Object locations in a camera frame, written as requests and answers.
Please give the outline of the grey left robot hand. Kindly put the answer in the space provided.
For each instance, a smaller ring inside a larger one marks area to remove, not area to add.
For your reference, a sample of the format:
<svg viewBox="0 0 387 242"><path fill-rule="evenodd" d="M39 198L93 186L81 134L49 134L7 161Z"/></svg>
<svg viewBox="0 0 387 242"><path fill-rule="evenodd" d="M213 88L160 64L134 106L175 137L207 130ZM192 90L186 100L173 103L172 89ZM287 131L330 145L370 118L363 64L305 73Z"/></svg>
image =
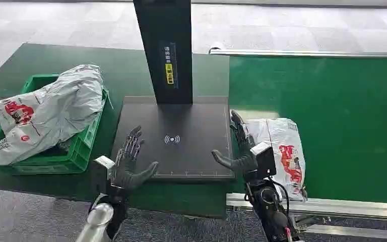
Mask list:
<svg viewBox="0 0 387 242"><path fill-rule="evenodd" d="M159 162L153 161L143 171L136 172L138 155L144 144L141 135L141 126L133 128L117 152L116 169L109 187L112 196L126 197L151 178L158 169Z"/></svg>

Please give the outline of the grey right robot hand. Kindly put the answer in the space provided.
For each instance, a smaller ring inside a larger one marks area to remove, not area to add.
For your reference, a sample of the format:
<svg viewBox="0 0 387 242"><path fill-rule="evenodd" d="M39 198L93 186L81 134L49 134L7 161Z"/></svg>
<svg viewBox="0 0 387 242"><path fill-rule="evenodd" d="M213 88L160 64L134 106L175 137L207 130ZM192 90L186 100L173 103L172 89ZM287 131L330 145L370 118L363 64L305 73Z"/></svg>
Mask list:
<svg viewBox="0 0 387 242"><path fill-rule="evenodd" d="M218 150L212 150L211 154L215 161L235 173L247 173L257 169L257 161L253 158L250 149L255 146L254 138L251 136L248 127L242 117L235 111L231 111L230 125L235 134L238 145L239 157L232 159L223 156Z"/></svg>

